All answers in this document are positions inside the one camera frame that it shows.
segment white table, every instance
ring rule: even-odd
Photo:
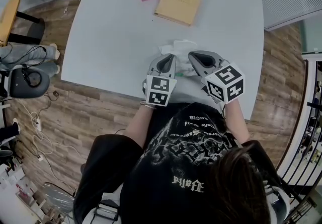
[[[195,23],[180,25],[153,15],[159,0],[82,0],[65,51],[61,78],[119,94],[143,98],[141,83],[159,55],[158,46],[174,39],[234,61],[246,75],[239,101],[250,119],[260,80],[264,20],[262,0],[203,0]],[[214,105],[192,79],[178,78],[172,101]]]

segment tan book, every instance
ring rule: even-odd
[[[201,0],[160,0],[154,14],[190,26],[200,3]]]

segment black t-shirt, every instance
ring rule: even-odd
[[[249,154],[263,178],[279,186],[276,171],[257,141]],[[99,136],[86,163],[74,203],[76,223],[103,192],[123,184],[120,216],[128,223],[209,222],[207,178],[211,164],[235,147],[220,113],[211,107],[175,104],[153,115],[145,150],[122,135]]]

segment black chair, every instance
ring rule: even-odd
[[[15,170],[15,164],[13,162],[13,151],[7,148],[6,146],[2,147],[2,150],[0,150],[0,165],[5,164],[9,167],[9,169],[6,170],[7,174],[9,170]]]
[[[44,71],[35,67],[24,68],[16,65],[11,70],[2,70],[0,96],[4,98],[31,99],[43,96],[49,88],[50,78]]]

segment wooden table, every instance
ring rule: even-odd
[[[8,41],[23,44],[39,44],[45,30],[43,19],[35,18],[18,11],[20,0],[9,0],[0,18],[0,47]],[[23,18],[33,22],[27,36],[11,33],[15,18]]]

